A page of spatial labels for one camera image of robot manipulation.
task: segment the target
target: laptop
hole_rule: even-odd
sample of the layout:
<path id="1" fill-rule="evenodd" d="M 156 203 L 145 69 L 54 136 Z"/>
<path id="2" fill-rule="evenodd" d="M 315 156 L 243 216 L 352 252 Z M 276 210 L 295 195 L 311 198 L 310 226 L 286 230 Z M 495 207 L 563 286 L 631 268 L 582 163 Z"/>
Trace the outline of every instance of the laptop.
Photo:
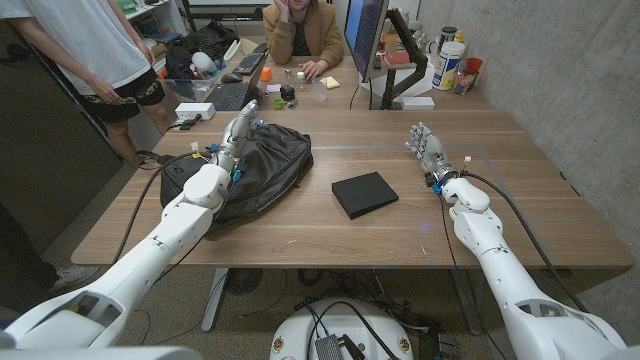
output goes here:
<path id="1" fill-rule="evenodd" d="M 204 102 L 213 103 L 216 111 L 239 111 L 249 101 L 258 97 L 258 81 L 267 56 L 262 55 L 260 63 L 251 76 L 250 83 L 217 84 Z"/>

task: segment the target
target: robotic arm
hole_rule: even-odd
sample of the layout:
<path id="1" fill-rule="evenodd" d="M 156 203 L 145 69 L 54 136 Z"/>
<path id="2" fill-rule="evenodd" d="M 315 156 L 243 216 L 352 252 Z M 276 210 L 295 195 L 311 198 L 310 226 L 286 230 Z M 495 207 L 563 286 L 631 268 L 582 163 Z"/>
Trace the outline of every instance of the robotic arm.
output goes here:
<path id="1" fill-rule="evenodd" d="M 607 322 L 538 288 L 502 237 L 502 221 L 489 208 L 487 194 L 460 177 L 429 128 L 420 123 L 410 133 L 413 144 L 407 147 L 422 161 L 427 184 L 453 204 L 455 234 L 480 261 L 518 359 L 595 360 L 625 349 Z"/>
<path id="2" fill-rule="evenodd" d="M 255 128 L 252 101 L 226 127 L 218 164 L 206 164 L 164 208 L 160 224 L 98 280 L 25 313 L 0 337 L 0 348 L 83 349 L 114 345 L 133 309 L 169 261 L 200 239 L 224 205 L 246 137 Z"/>

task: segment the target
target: black shorts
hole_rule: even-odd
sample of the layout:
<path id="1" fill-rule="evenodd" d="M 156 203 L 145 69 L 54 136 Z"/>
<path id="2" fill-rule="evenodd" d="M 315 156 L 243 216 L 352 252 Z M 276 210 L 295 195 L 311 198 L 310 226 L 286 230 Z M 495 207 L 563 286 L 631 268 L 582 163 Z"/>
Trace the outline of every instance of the black shorts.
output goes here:
<path id="1" fill-rule="evenodd" d="M 88 110 L 102 122 L 116 123 L 126 121 L 140 113 L 142 106 L 159 104 L 164 98 L 162 84 L 153 68 L 132 82 L 114 89 L 124 100 L 123 104 L 107 104 L 98 95 L 84 95 Z"/>

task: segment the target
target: computer mouse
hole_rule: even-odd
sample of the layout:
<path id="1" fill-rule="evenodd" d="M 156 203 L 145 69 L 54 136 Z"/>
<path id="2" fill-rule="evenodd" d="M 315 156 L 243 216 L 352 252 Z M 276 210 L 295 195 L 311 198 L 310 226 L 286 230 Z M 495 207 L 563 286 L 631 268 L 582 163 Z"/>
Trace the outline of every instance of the computer mouse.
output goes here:
<path id="1" fill-rule="evenodd" d="M 233 84 L 237 82 L 242 82 L 242 75 L 236 73 L 229 73 L 222 77 L 223 84 Z"/>

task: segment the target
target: brown jacket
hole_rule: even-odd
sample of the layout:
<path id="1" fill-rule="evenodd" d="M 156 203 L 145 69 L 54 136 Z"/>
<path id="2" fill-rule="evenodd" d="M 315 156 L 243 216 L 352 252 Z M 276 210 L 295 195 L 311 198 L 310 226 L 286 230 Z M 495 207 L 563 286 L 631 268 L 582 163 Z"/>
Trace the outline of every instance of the brown jacket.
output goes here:
<path id="1" fill-rule="evenodd" d="M 304 35 L 311 55 L 320 56 L 320 59 L 329 63 L 330 67 L 337 65 L 342 60 L 342 36 L 336 23 L 336 15 L 333 5 L 318 1 L 309 5 L 304 25 Z M 264 35 L 267 39 L 267 47 L 273 59 L 279 64 L 288 63 L 293 51 L 293 37 L 296 27 L 292 21 L 285 23 L 280 21 L 280 9 L 271 4 L 262 10 L 264 15 Z"/>

